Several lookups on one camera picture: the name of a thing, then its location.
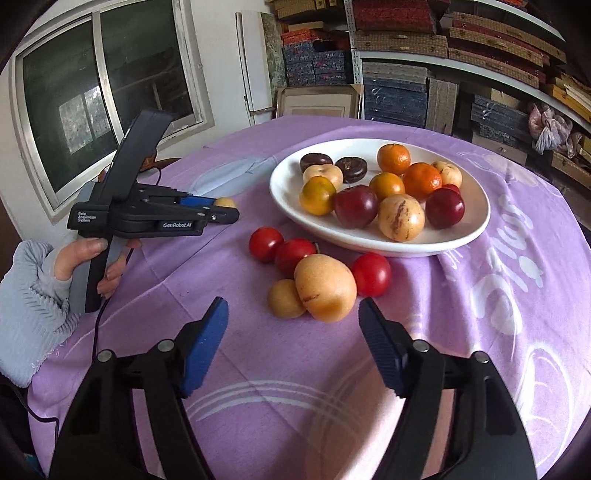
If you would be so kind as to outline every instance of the light blue sleeve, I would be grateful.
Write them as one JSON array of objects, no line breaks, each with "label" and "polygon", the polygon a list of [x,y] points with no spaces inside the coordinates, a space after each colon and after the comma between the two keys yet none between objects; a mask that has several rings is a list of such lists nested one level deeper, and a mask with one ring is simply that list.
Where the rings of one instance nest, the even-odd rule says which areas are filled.
[{"label": "light blue sleeve", "polygon": [[70,281],[53,277],[56,255],[47,243],[21,242],[0,282],[0,371],[18,387],[78,325],[69,315]]}]

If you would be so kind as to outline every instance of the apple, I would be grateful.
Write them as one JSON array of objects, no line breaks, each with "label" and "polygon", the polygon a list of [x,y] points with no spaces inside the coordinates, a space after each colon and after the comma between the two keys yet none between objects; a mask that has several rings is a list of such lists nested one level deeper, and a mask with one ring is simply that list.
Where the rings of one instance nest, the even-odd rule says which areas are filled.
[{"label": "apple", "polygon": [[435,190],[425,202],[427,220],[437,230],[457,224],[465,211],[462,197],[451,189]]},{"label": "apple", "polygon": [[378,197],[367,185],[341,190],[335,196],[335,214],[345,228],[365,228],[378,209]]},{"label": "apple", "polygon": [[312,177],[325,177],[336,189],[343,184],[343,172],[336,165],[312,165],[304,172],[304,184],[308,183]]}]

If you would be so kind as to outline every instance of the cable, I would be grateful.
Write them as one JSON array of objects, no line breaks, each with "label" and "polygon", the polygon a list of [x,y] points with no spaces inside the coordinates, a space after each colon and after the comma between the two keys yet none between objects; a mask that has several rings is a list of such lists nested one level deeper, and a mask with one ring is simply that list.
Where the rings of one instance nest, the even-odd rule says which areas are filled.
[{"label": "cable", "polygon": [[[129,263],[129,259],[131,258],[131,254],[134,252],[133,249],[129,250],[129,253],[127,254],[127,258],[125,259],[125,263]],[[99,310],[99,314],[96,316],[96,321],[95,321],[95,332],[94,332],[94,338],[92,340],[92,357],[90,359],[91,362],[95,361],[96,358],[96,350],[98,347],[98,343],[99,343],[99,325],[100,325],[100,319],[103,316],[103,313],[105,312],[105,309],[107,308],[107,305],[109,304],[111,298],[108,298],[105,300],[105,302],[101,305],[100,310]]]},{"label": "cable", "polygon": [[154,185],[158,185],[160,184],[160,180],[162,180],[162,169],[160,167],[157,167],[156,165],[150,168],[147,168],[146,170],[144,170],[144,172],[150,171],[156,169],[158,170],[158,181],[156,183],[154,183]]},{"label": "cable", "polygon": [[27,401],[22,397],[22,395],[19,392],[16,385],[14,385],[12,382],[8,382],[8,386],[14,392],[14,394],[17,396],[17,399],[21,403],[21,405],[23,407],[25,407],[27,412],[29,412],[29,415],[31,417],[33,417],[37,421],[40,421],[41,423],[55,423],[56,424],[56,430],[53,434],[53,445],[54,445],[54,448],[57,447],[57,437],[60,434],[60,419],[58,419],[57,417],[49,417],[49,418],[40,417],[34,411],[32,411],[31,407],[29,407],[29,405],[27,404]]}]

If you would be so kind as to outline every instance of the purple tablecloth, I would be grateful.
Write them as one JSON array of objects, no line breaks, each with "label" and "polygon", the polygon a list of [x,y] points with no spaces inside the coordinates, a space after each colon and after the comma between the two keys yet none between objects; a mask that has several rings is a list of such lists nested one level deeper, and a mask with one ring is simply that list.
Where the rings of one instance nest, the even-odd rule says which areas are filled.
[{"label": "purple tablecloth", "polygon": [[[281,160],[339,138],[409,142],[461,165],[484,187],[491,221],[477,240],[428,258],[391,260],[394,281],[378,304],[415,338],[442,351],[490,353],[512,392],[542,476],[591,406],[591,252],[560,193],[522,167],[430,131],[348,119],[291,117],[247,129],[188,155],[163,172],[179,189],[220,164]],[[230,305],[228,331],[205,383],[185,406],[218,480],[363,480],[372,475],[401,402],[372,364],[356,310],[327,325],[277,320],[265,305],[279,278],[247,252],[251,232],[272,225],[308,236],[274,206],[266,184],[235,197],[241,219],[197,238],[152,239],[131,258],[100,328],[99,349],[144,352],[200,319],[215,296]],[[351,263],[357,254],[325,242]],[[34,377],[29,403],[63,419],[90,364],[94,315]],[[138,425],[150,471],[154,455],[142,401]],[[53,426],[31,422],[47,471]]]}]

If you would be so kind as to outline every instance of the white wall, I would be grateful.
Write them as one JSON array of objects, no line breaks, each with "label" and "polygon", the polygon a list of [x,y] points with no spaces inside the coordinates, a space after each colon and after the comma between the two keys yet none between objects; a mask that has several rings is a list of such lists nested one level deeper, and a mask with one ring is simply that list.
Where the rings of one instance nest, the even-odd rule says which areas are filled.
[{"label": "white wall", "polygon": [[[86,3],[57,0],[33,29]],[[191,0],[199,54],[211,102],[215,127],[159,151],[159,158],[182,157],[204,144],[249,126],[236,36],[236,12],[268,12],[264,0]],[[8,67],[0,74],[0,197],[23,239],[57,244],[66,219],[52,225],[25,169],[11,118]]]}]

